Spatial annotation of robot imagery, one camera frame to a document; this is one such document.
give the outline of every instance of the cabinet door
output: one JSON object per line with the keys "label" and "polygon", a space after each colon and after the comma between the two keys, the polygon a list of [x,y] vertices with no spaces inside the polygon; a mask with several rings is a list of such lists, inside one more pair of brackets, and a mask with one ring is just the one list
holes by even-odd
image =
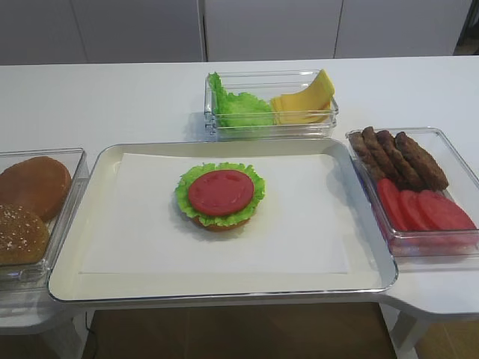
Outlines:
{"label": "cabinet door", "polygon": [[73,0],[94,63],[202,61],[197,0]]}
{"label": "cabinet door", "polygon": [[471,0],[344,0],[336,58],[452,55]]}
{"label": "cabinet door", "polygon": [[0,64],[85,62],[68,0],[0,1]]}
{"label": "cabinet door", "polygon": [[208,61],[332,58],[341,0],[205,0]]}

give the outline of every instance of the sesame seeds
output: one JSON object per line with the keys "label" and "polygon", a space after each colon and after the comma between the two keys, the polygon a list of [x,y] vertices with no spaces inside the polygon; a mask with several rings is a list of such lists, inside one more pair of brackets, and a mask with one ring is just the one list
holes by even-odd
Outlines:
{"label": "sesame seeds", "polygon": [[48,241],[49,231],[34,213],[0,205],[0,265],[38,261]]}

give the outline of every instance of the tomato slice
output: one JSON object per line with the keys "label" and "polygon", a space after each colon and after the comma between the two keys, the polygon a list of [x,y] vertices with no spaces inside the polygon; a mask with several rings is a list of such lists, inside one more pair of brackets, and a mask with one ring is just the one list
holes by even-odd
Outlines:
{"label": "tomato slice", "polygon": [[254,184],[247,174],[217,170],[200,176],[188,189],[193,208],[205,215],[230,215],[245,208],[253,198]]}
{"label": "tomato slice", "polygon": [[392,227],[396,230],[408,230],[409,226],[399,208],[399,190],[396,185],[391,180],[384,178],[377,183],[377,191]]}
{"label": "tomato slice", "polygon": [[399,194],[399,209],[404,215],[404,219],[409,224],[411,230],[433,230],[418,208],[418,194],[413,191],[405,190]]}
{"label": "tomato slice", "polygon": [[418,195],[418,208],[427,223],[437,230],[475,230],[470,217],[453,201],[433,191]]}

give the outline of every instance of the lettuce leaf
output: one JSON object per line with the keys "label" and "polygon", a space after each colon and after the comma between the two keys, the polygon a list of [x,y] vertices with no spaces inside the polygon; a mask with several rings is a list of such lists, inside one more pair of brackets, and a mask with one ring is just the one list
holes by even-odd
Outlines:
{"label": "lettuce leaf", "polygon": [[[249,178],[251,178],[251,181],[253,181],[254,184],[254,194],[249,205],[239,212],[221,217],[205,215],[193,208],[188,199],[188,190],[190,185],[193,184],[193,182],[196,181],[196,179],[200,176],[215,170],[236,170],[247,174]],[[206,163],[202,166],[195,166],[191,168],[188,172],[182,175],[180,182],[178,183],[178,186],[174,192],[176,194],[178,206],[180,207],[181,212],[183,212],[187,217],[199,217],[200,222],[204,226],[209,226],[210,224],[216,224],[217,226],[232,226],[253,216],[257,205],[264,198],[264,190],[264,179],[259,177],[256,172],[254,172],[253,166],[249,165],[246,167],[243,163],[235,164],[222,162],[219,165],[215,165],[214,163]]]}
{"label": "lettuce leaf", "polygon": [[274,125],[272,108],[268,102],[257,98],[252,93],[242,92],[237,95],[228,93],[222,85],[218,73],[208,76],[210,87],[216,96],[215,114],[222,127],[269,126]]}

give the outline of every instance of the cheese slice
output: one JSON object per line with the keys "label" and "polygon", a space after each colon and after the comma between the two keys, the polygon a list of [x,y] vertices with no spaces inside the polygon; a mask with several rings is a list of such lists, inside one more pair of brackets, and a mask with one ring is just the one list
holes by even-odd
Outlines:
{"label": "cheese slice", "polygon": [[[298,93],[284,94],[271,100],[273,109],[277,112],[319,111],[331,104],[335,87],[325,70],[321,70],[313,82]],[[277,121],[280,124],[313,123],[324,120],[325,115],[280,114]]]}

